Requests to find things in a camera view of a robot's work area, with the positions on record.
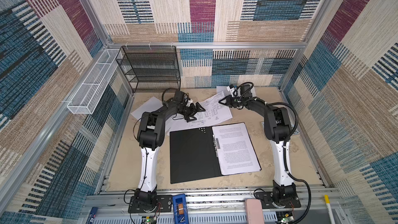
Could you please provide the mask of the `text sheet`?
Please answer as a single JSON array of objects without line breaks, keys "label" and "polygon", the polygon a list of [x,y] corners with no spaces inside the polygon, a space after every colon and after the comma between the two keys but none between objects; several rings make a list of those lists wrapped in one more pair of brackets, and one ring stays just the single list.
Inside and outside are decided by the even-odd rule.
[{"label": "text sheet", "polygon": [[[230,92],[229,92],[228,89],[227,89],[227,86],[217,86],[217,87],[216,87],[216,91],[217,91],[217,93],[224,92],[224,95],[225,95],[225,96],[227,96],[227,95],[230,94]],[[252,96],[253,96],[253,97],[257,96],[256,91],[255,91],[255,88],[252,88],[252,89],[251,89],[251,93],[252,93]]]},{"label": "text sheet", "polygon": [[261,171],[245,123],[218,125],[211,129],[223,176]]}]

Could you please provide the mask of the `diagram drawing sheet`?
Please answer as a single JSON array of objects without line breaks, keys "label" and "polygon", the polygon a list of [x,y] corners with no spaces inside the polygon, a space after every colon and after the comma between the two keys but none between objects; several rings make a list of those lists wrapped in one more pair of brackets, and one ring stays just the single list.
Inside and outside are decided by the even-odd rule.
[{"label": "diagram drawing sheet", "polygon": [[232,119],[230,109],[227,106],[219,104],[219,100],[224,97],[225,95],[222,91],[207,100],[200,102],[200,105],[206,110],[205,112],[196,113],[196,120],[191,122],[186,122],[184,119],[172,120],[172,125],[166,134],[169,135],[172,131],[211,127]]}]

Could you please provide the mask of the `red folder black inside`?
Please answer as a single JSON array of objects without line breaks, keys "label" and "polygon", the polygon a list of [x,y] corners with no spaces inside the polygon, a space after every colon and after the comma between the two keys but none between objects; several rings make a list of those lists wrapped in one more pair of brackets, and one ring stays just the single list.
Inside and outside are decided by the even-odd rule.
[{"label": "red folder black inside", "polygon": [[223,176],[211,128],[170,133],[171,184]]}]

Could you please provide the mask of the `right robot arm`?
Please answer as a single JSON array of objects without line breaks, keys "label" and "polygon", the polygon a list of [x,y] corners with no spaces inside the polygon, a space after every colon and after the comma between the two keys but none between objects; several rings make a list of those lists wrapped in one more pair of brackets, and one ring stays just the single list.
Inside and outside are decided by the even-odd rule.
[{"label": "right robot arm", "polygon": [[275,208],[290,206],[295,208],[294,202],[299,203],[296,182],[303,183],[308,193],[308,203],[304,213],[290,220],[283,217],[279,224],[298,224],[304,220],[310,211],[312,192],[309,183],[292,175],[290,165],[290,140],[298,128],[299,118],[296,110],[288,103],[267,103],[251,91],[254,83],[245,82],[241,85],[227,86],[228,94],[219,100],[219,104],[238,110],[247,109],[259,114],[264,120],[264,134],[270,141],[274,159],[273,189],[269,196]]}]

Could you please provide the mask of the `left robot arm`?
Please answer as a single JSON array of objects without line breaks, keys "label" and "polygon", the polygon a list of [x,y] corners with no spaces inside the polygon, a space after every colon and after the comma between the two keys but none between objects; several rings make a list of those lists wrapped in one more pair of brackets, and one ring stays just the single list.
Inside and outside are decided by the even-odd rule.
[{"label": "left robot arm", "polygon": [[142,171],[138,187],[131,198],[131,205],[146,210],[158,206],[157,159],[165,139],[166,121],[179,114],[189,123],[197,120],[197,113],[205,112],[200,103],[194,103],[187,93],[177,88],[165,89],[161,100],[162,106],[159,109],[142,114],[135,137],[142,152]]}]

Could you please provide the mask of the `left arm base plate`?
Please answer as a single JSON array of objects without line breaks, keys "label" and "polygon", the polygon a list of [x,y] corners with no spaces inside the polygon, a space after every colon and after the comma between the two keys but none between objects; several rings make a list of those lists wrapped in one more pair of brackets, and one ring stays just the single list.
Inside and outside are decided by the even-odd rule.
[{"label": "left arm base plate", "polygon": [[155,213],[156,211],[161,213],[171,212],[173,206],[172,197],[172,195],[157,195],[155,198],[150,200],[140,200],[137,197],[132,196],[129,202],[128,213]]}]

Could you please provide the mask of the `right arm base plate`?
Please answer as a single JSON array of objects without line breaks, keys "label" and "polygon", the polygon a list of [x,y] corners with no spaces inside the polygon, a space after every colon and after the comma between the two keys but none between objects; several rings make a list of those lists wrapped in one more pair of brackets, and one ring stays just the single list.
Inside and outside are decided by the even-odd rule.
[{"label": "right arm base plate", "polygon": [[276,197],[272,192],[263,191],[261,189],[254,191],[254,197],[260,200],[263,209],[277,208],[301,208],[301,202],[298,196],[294,197]]}]

